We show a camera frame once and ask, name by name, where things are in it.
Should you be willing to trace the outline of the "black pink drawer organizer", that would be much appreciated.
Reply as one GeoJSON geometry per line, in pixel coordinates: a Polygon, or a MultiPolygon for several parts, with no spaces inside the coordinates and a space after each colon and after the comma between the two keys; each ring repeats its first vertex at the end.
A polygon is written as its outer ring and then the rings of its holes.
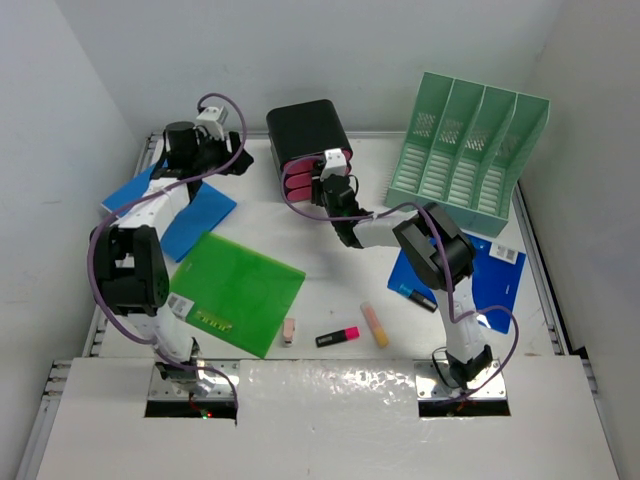
{"type": "Polygon", "coordinates": [[[285,182],[285,195],[292,203],[311,199],[314,161],[300,162],[284,173],[291,162],[339,148],[347,162],[346,172],[351,171],[353,149],[331,100],[274,108],[266,114],[266,124],[274,165],[279,179],[285,182]]]}

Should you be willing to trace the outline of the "blue black marker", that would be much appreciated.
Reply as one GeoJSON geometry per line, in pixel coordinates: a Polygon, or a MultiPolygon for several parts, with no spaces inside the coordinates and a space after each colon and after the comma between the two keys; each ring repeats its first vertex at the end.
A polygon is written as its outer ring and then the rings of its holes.
{"type": "Polygon", "coordinates": [[[430,300],[419,291],[413,288],[410,288],[404,284],[401,284],[399,286],[398,292],[401,295],[403,295],[405,298],[409,299],[416,305],[419,305],[421,308],[424,308],[431,313],[435,312],[438,309],[438,306],[434,301],[430,300]]]}

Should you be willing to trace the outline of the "pink black highlighter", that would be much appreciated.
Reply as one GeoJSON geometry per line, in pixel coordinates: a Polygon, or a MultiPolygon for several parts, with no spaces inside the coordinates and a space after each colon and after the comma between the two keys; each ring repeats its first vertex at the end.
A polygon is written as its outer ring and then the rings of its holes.
{"type": "Polygon", "coordinates": [[[344,342],[349,342],[360,337],[360,331],[357,327],[348,327],[342,330],[326,333],[315,338],[317,348],[324,348],[344,342]]]}

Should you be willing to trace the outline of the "pink stapler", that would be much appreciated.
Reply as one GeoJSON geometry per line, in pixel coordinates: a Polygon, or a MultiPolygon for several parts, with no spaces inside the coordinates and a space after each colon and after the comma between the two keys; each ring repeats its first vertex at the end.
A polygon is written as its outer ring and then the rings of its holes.
{"type": "Polygon", "coordinates": [[[293,344],[295,337],[296,322],[293,318],[286,318],[282,327],[282,342],[286,347],[293,344]]]}

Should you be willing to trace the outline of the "orange pink highlighter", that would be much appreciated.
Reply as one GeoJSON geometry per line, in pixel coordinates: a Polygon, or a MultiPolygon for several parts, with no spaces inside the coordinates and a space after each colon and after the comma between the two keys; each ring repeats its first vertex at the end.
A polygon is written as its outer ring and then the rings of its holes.
{"type": "Polygon", "coordinates": [[[369,302],[363,302],[360,310],[378,347],[386,348],[389,345],[389,339],[372,305],[369,302]]]}

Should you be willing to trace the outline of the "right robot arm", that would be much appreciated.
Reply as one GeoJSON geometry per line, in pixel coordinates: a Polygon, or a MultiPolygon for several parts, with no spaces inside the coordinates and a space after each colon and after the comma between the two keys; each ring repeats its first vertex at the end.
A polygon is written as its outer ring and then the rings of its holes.
{"type": "Polygon", "coordinates": [[[436,203],[410,212],[374,215],[360,207],[346,173],[311,170],[311,203],[325,209],[342,243],[351,248],[398,247],[414,274],[436,297],[446,333],[445,354],[455,386],[469,382],[493,360],[472,295],[476,250],[436,203]]]}

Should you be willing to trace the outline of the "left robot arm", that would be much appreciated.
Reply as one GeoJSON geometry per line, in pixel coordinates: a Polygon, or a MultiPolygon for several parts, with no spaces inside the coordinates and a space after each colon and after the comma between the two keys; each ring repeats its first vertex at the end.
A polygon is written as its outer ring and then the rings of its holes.
{"type": "Polygon", "coordinates": [[[165,380],[194,386],[203,379],[204,363],[197,341],[181,330],[167,303],[170,281],[161,239],[195,200],[204,173],[241,175],[252,162],[239,133],[226,131],[221,120],[170,123],[140,203],[92,233],[96,301],[125,331],[154,350],[165,380]]]}

